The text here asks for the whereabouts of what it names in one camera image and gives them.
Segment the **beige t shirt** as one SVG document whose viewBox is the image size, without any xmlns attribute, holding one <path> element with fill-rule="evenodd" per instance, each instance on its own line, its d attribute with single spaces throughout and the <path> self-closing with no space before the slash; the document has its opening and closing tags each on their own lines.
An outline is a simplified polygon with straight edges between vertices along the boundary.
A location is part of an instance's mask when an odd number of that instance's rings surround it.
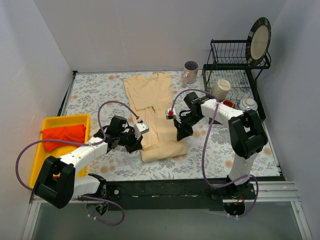
<svg viewBox="0 0 320 240">
<path fill-rule="evenodd" d="M 141 141 L 142 161 L 148 163 L 187 154 L 185 142 L 177 141 L 174 122 L 166 118 L 166 111 L 173 103 L 172 76 L 165 73 L 155 73 L 149 78 L 136 75 L 123 83 L 130 108 L 149 127 Z"/>
</svg>

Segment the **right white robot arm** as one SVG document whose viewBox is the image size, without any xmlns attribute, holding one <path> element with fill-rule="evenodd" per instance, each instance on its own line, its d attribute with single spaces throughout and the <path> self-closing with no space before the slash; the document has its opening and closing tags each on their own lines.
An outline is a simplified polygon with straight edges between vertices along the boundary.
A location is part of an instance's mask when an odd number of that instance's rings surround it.
<svg viewBox="0 0 320 240">
<path fill-rule="evenodd" d="M 218 122 L 229 130 L 230 143 L 235 153 L 233 165 L 226 177 L 226 183 L 209 187 L 216 193 L 237 199 L 242 196 L 250 182 L 254 161 L 268 138 L 258 113 L 252 109 L 243 111 L 220 103 L 210 93 L 198 97 L 197 90 L 187 90 L 184 97 L 187 110 L 176 113 L 173 106 L 166 110 L 166 118 L 172 119 L 177 129 L 178 141 L 192 136 L 193 126 L 203 118 L 211 123 Z"/>
</svg>

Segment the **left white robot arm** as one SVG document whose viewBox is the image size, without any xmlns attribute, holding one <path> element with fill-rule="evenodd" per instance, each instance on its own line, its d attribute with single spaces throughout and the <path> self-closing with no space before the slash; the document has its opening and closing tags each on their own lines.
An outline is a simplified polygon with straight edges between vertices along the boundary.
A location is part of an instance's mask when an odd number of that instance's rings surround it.
<svg viewBox="0 0 320 240">
<path fill-rule="evenodd" d="M 148 131 L 149 126 L 141 119 L 134 126 L 129 126 L 126 118 L 114 116 L 110 124 L 99 129 L 84 145 L 59 157 L 47 157 L 33 193 L 58 209 L 76 197 L 103 199 L 107 194 L 107 181 L 103 177 L 94 173 L 83 177 L 76 175 L 89 163 L 118 146 L 125 147 L 128 153 L 141 150 L 143 134 Z"/>
</svg>

